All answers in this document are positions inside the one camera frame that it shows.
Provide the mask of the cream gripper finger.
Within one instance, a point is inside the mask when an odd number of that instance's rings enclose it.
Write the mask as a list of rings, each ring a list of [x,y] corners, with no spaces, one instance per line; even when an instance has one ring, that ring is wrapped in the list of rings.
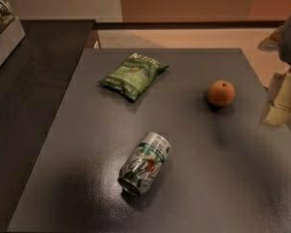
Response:
[[[291,72],[275,73],[268,89],[268,99],[262,121],[280,126],[291,117]]]

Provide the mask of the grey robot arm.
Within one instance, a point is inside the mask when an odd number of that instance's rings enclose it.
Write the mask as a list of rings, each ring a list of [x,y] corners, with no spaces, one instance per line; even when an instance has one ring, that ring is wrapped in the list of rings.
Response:
[[[291,16],[283,24],[278,55],[290,69],[284,75],[274,73],[270,82],[262,121],[272,127],[279,127],[291,117]]]

